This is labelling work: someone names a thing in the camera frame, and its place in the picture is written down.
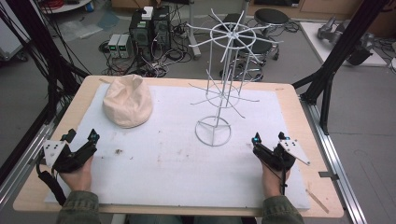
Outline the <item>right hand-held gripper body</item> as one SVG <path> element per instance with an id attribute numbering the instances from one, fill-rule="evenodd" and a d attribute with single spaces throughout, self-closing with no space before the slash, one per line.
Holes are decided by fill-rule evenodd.
<path id="1" fill-rule="evenodd" d="M 282 171 L 283 169 L 288 171 L 296 160 L 301 161 L 305 165 L 310 165 L 310 160 L 297 140 L 279 141 L 274 149 L 270 149 L 260 143 L 257 146 L 253 146 L 253 153 L 276 171 Z"/>

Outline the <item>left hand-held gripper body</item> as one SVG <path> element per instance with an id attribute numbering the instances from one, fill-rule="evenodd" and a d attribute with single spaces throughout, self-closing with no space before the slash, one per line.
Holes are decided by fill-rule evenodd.
<path id="1" fill-rule="evenodd" d="M 97 150 L 96 142 L 89 140 L 77 151 L 66 141 L 46 140 L 43 145 L 46 164 L 58 173 L 72 173 L 81 168 Z"/>

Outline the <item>white wire display rack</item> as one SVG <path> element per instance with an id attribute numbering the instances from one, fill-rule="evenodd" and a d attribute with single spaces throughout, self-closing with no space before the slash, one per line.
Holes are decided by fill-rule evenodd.
<path id="1" fill-rule="evenodd" d="M 243 87 L 255 80 L 251 77 L 246 80 L 248 65 L 251 62 L 263 63 L 263 57 L 253 48 L 259 43 L 269 43 L 272 47 L 277 41 L 259 37 L 257 30 L 269 28 L 269 25 L 259 27 L 249 27 L 245 24 L 245 11 L 242 11 L 236 21 L 224 21 L 211 10 L 212 16 L 218 24 L 212 28 L 193 26 L 194 30 L 208 31 L 209 38 L 201 43 L 191 44 L 192 48 L 201 47 L 204 44 L 210 45 L 208 66 L 205 70 L 207 81 L 205 87 L 193 86 L 205 93 L 205 99 L 200 103 L 209 103 L 216 108 L 212 116 L 199 119 L 195 125 L 195 135 L 198 140 L 211 147 L 220 147 L 231 140 L 232 124 L 221 116 L 225 110 L 232 110 L 242 119 L 244 116 L 238 111 L 236 106 L 241 102 L 253 102 L 256 100 L 241 96 Z M 220 47 L 223 50 L 221 59 L 223 65 L 221 80 L 215 80 L 212 72 L 214 60 L 213 49 Z"/>

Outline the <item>cream fabric hat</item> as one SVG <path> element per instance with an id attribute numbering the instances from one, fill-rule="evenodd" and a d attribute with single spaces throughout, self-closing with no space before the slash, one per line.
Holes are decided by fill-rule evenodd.
<path id="1" fill-rule="evenodd" d="M 139 75 L 116 77 L 106 91 L 103 109 L 106 116 L 121 128 L 134 128 L 145 123 L 153 110 L 149 85 Z"/>

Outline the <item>person's right hand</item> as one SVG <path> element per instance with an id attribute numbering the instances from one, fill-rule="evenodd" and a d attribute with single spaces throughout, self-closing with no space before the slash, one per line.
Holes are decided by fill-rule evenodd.
<path id="1" fill-rule="evenodd" d="M 262 192 L 265 199 L 282 195 L 282 173 L 262 163 Z"/>

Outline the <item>person's left hand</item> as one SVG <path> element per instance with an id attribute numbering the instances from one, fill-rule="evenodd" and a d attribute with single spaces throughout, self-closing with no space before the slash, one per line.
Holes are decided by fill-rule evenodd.
<path id="1" fill-rule="evenodd" d="M 72 191 L 90 191 L 92 186 L 92 157 L 72 173 L 60 173 L 62 180 Z"/>

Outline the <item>grey tape strip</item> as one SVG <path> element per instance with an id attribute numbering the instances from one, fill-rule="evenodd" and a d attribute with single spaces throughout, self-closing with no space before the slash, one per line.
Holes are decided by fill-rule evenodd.
<path id="1" fill-rule="evenodd" d="M 331 181 L 337 181 L 339 179 L 338 174 L 334 174 L 332 172 L 319 172 L 318 173 L 321 178 L 328 177 Z"/>

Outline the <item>thin wooden stick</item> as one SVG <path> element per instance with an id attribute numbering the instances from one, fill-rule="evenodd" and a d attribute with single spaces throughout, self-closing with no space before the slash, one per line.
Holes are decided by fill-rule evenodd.
<path id="1" fill-rule="evenodd" d="M 316 204 L 326 213 L 329 214 L 330 210 L 324 205 L 324 203 L 309 189 L 305 190 L 307 194 L 316 202 Z"/>

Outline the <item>white foam mat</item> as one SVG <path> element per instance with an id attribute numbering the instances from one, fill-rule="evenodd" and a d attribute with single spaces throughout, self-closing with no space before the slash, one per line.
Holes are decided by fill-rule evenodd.
<path id="1" fill-rule="evenodd" d="M 198 88 L 153 86 L 144 124 L 122 129 L 103 109 L 108 86 L 97 89 L 71 148 L 100 139 L 92 162 L 92 191 L 102 204 L 261 208 L 262 166 L 251 139 L 278 143 L 287 130 L 276 93 L 243 90 L 220 112 L 227 125 L 210 132 L 217 113 Z"/>

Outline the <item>black round stool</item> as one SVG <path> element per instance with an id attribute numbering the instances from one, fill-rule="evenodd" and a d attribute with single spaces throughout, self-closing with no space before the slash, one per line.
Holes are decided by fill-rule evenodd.
<path id="1" fill-rule="evenodd" d="M 289 17 L 273 8 L 261 8 L 254 13 L 254 19 L 259 24 L 281 25 L 289 21 Z"/>
<path id="2" fill-rule="evenodd" d="M 275 51 L 276 43 L 267 37 L 257 35 L 255 39 L 245 35 L 233 41 L 233 53 L 229 65 L 219 71 L 224 77 L 229 75 L 239 81 L 261 81 L 264 77 L 263 68 L 270 52 Z"/>

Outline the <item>grey bench power supply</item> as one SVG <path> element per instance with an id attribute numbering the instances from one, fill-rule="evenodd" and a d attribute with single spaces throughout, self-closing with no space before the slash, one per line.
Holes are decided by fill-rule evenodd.
<path id="1" fill-rule="evenodd" d="M 107 46 L 109 49 L 109 53 L 113 58 L 119 58 L 120 57 L 120 53 L 118 50 L 118 43 L 120 40 L 120 35 L 118 34 L 114 34 L 110 37 Z"/>
<path id="2" fill-rule="evenodd" d="M 130 58 L 132 56 L 132 42 L 129 35 L 120 36 L 118 50 L 121 58 Z"/>

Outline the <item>white floor platform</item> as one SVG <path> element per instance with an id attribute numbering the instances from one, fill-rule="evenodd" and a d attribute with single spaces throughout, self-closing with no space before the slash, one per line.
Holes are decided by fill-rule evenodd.
<path id="1" fill-rule="evenodd" d="M 318 29 L 324 25 L 323 22 L 305 22 L 301 21 L 300 26 L 303 30 L 305 37 L 309 40 L 311 47 L 314 49 L 319 60 L 323 63 L 330 52 L 332 51 L 333 45 L 327 40 L 320 40 L 317 38 Z M 385 67 L 387 63 L 372 49 L 372 55 L 369 56 L 361 66 L 371 67 Z"/>

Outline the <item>black computer tower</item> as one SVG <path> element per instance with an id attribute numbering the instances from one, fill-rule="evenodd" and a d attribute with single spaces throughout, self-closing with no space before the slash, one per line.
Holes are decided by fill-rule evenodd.
<path id="1" fill-rule="evenodd" d="M 153 11 L 153 27 L 157 45 L 161 49 L 170 49 L 170 8 L 169 6 L 156 7 Z"/>
<path id="2" fill-rule="evenodd" d="M 129 32 L 132 38 L 134 55 L 150 62 L 152 60 L 152 22 L 142 19 L 141 10 L 137 10 L 133 14 Z"/>

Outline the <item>aluminium rail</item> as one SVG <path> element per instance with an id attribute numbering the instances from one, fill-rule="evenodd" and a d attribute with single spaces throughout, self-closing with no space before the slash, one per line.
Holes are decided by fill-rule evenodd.
<path id="1" fill-rule="evenodd" d="M 0 210 L 35 166 L 36 157 L 46 139 L 49 139 L 64 115 L 66 106 L 57 105 L 54 115 L 48 116 L 49 106 L 45 105 L 21 141 L 0 166 Z"/>
<path id="2" fill-rule="evenodd" d="M 318 139 L 319 150 L 325 164 L 328 167 L 328 174 L 332 180 L 336 192 L 341 200 L 341 205 L 352 224 L 368 224 L 365 215 L 361 209 L 355 192 L 347 178 L 347 173 L 339 158 L 336 147 L 333 144 L 331 136 L 326 134 L 320 127 L 320 113 L 316 105 L 300 100 L 305 115 L 310 122 L 311 130 Z"/>

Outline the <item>black metal frame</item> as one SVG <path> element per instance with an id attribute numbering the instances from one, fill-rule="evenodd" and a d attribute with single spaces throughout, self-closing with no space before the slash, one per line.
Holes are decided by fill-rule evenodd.
<path id="1" fill-rule="evenodd" d="M 350 24 L 341 35 L 339 41 L 335 44 L 330 55 L 322 66 L 312 75 L 292 84 L 294 89 L 298 89 L 309 84 L 308 89 L 301 95 L 301 97 L 310 105 L 315 105 L 318 97 L 322 95 L 319 124 L 326 134 L 329 134 L 328 117 L 332 96 L 333 78 L 345 59 L 352 53 L 355 45 L 368 30 L 388 1 L 389 0 L 363 0 Z"/>
<path id="2" fill-rule="evenodd" d="M 34 60 L 35 65 L 48 82 L 48 103 L 45 107 L 46 122 L 58 115 L 57 106 L 64 102 L 70 103 L 76 95 L 83 78 L 88 77 L 88 70 L 75 66 L 66 59 L 55 45 L 44 16 L 38 12 L 38 5 L 31 0 L 5 0 L 23 28 L 19 26 L 1 9 L 0 19 L 17 37 L 22 46 Z"/>

